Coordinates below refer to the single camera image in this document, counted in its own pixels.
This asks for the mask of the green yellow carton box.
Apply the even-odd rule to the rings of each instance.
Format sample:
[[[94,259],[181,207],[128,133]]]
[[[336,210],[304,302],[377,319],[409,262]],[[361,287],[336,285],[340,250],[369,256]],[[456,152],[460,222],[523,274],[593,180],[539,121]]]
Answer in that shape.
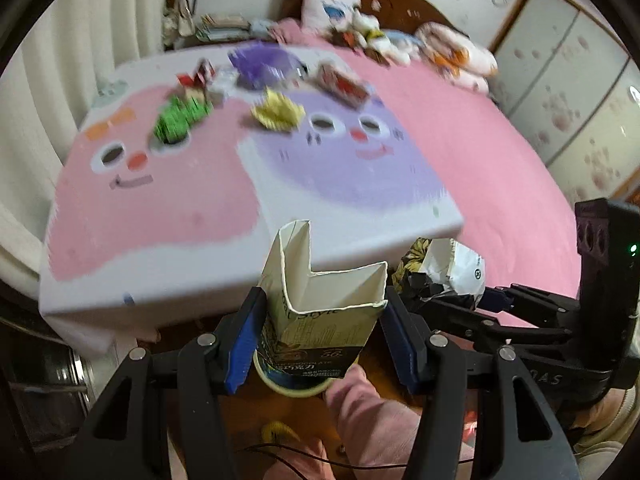
[[[311,224],[282,226],[259,287],[268,314],[257,351],[282,372],[340,378],[359,356],[384,311],[387,263],[355,269],[311,267]]]

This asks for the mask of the black white packaging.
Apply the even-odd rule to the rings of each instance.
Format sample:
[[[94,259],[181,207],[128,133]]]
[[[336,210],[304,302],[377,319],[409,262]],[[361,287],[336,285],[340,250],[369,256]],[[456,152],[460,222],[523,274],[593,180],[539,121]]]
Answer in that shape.
[[[413,299],[462,297],[476,307],[486,288],[485,259],[454,238],[417,238],[390,274],[405,305]]]

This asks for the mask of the purple plastic bag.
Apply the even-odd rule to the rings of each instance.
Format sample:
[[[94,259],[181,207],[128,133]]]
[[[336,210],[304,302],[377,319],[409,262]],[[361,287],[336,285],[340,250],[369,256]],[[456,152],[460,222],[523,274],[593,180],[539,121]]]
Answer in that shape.
[[[282,87],[308,75],[307,66],[294,54],[276,44],[248,44],[229,53],[239,82],[250,90]]]

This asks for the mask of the yellow rimmed trash bin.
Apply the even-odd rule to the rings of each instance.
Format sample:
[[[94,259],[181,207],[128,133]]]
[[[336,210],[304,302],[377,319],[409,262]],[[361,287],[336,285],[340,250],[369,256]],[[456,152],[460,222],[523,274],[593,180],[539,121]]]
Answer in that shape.
[[[270,366],[257,350],[253,354],[253,364],[260,379],[272,391],[292,399],[307,399],[324,393],[335,378],[306,377],[292,375]]]

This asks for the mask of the yellow slipper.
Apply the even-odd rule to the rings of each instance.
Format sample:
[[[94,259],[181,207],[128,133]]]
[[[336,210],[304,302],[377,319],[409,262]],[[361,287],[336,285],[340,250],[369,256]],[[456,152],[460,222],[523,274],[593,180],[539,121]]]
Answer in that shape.
[[[299,435],[290,426],[278,420],[267,422],[262,426],[260,438],[265,444],[290,445],[300,442]]]

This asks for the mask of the cartoon face play mat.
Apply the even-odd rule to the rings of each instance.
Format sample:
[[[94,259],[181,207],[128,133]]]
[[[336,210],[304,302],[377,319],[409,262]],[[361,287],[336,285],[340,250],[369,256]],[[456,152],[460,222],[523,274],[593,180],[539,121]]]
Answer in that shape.
[[[264,212],[282,183],[318,203],[372,214],[463,219],[392,110],[374,96],[359,110],[312,84],[288,95],[306,116],[271,132],[250,109],[260,94],[236,84],[186,140],[154,138],[160,110],[182,99],[178,74],[224,48],[122,66],[76,136],[55,189],[40,271],[39,310],[72,347],[102,353],[117,334],[234,309],[262,272],[277,232]]]

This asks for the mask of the pink bed sheet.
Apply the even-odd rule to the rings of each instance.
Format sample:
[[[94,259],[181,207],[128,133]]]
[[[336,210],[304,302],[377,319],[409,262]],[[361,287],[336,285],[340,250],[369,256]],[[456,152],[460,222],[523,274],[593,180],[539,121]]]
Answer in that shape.
[[[296,219],[312,223],[321,270],[386,260],[392,268],[418,237],[457,237],[486,261],[486,283],[532,286],[573,297],[580,275],[574,212],[533,149],[487,98],[443,81],[421,62],[384,68],[362,54],[303,34],[290,50],[347,65],[400,120],[463,219],[459,229],[434,214],[372,214],[319,205],[280,184],[266,207],[271,233]]]

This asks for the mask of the metal shelf rack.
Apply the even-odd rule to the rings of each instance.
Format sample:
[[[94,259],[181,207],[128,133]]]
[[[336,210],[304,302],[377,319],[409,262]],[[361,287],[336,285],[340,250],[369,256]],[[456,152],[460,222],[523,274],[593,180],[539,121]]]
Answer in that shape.
[[[86,359],[35,312],[1,306],[1,453],[27,457],[69,446],[118,365]]]

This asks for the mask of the crumpled green paper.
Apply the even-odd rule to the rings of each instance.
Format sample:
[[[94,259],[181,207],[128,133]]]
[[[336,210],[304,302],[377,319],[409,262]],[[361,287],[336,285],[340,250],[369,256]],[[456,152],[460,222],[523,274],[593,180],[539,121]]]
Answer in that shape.
[[[172,96],[156,118],[154,138],[161,144],[178,144],[186,140],[191,127],[204,120],[212,109],[207,101]]]

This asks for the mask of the crumpled yellow paper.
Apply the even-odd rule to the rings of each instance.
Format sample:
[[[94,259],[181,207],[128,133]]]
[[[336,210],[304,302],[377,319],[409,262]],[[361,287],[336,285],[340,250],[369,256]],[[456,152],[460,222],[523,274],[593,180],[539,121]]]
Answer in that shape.
[[[267,130],[291,132],[299,127],[306,110],[285,94],[265,88],[262,100],[250,109],[250,114]]]

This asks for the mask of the small brown cardboard box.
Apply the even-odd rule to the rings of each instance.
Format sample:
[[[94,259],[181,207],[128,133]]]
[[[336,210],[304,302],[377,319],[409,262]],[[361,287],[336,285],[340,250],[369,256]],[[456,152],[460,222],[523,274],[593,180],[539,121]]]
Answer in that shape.
[[[182,98],[186,102],[196,101],[201,104],[207,103],[206,90],[197,86],[183,86]]]

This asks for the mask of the white barcode small box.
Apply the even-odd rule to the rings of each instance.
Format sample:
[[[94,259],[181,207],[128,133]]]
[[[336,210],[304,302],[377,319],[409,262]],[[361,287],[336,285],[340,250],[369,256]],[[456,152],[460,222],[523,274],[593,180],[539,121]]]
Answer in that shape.
[[[222,107],[229,99],[238,81],[239,73],[232,66],[216,68],[215,73],[206,84],[206,96],[213,107]]]

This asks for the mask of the red cigarette pack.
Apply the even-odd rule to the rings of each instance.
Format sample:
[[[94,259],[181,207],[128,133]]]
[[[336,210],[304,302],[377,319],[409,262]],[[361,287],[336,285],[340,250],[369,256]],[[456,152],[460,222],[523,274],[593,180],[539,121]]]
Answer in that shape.
[[[212,63],[206,58],[201,58],[191,75],[178,74],[177,79],[183,87],[205,90],[213,82],[215,75],[216,72]]]

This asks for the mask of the white paw print wardrobe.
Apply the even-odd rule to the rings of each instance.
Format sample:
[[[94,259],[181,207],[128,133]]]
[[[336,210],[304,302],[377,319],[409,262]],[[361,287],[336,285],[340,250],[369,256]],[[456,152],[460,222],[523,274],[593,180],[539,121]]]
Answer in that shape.
[[[524,0],[490,83],[570,204],[628,194],[639,170],[639,67],[570,0]]]

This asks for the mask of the pile of plush toys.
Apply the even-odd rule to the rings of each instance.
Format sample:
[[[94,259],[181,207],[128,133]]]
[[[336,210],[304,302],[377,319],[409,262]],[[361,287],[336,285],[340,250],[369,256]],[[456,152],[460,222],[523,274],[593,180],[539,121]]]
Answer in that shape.
[[[373,15],[362,14],[355,8],[350,21],[341,18],[333,23],[326,34],[331,44],[362,53],[370,60],[385,67],[409,66],[419,61],[423,42],[408,32],[382,29]]]

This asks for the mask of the nightstand with stacked books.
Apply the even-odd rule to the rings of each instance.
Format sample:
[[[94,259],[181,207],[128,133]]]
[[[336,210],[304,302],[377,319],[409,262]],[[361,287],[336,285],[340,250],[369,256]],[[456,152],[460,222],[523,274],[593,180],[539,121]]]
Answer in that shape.
[[[202,44],[234,44],[250,40],[270,40],[276,23],[264,18],[244,18],[242,14],[203,14],[195,37]]]

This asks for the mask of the white cartoon pillow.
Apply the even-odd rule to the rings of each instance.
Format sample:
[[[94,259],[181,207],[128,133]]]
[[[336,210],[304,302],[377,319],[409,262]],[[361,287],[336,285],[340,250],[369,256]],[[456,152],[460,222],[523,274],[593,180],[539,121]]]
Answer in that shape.
[[[302,25],[313,32],[344,30],[352,24],[352,14],[361,0],[303,0]]]

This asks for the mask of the wooden headboard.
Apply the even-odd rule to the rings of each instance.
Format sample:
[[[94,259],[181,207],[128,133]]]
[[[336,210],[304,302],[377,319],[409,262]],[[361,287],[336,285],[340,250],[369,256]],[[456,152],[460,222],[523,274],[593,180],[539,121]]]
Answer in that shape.
[[[435,22],[454,28],[454,25],[436,6],[426,0],[360,0],[360,10],[374,15],[386,29],[412,34],[421,25]],[[303,0],[282,0],[278,18],[302,18]]]

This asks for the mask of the white curtain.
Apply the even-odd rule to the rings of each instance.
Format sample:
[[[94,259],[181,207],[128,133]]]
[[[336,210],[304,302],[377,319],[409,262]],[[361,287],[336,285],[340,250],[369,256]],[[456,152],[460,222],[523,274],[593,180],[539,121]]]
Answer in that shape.
[[[122,63],[162,48],[164,0],[54,0],[1,77],[1,279],[38,295],[54,188],[80,124]]]

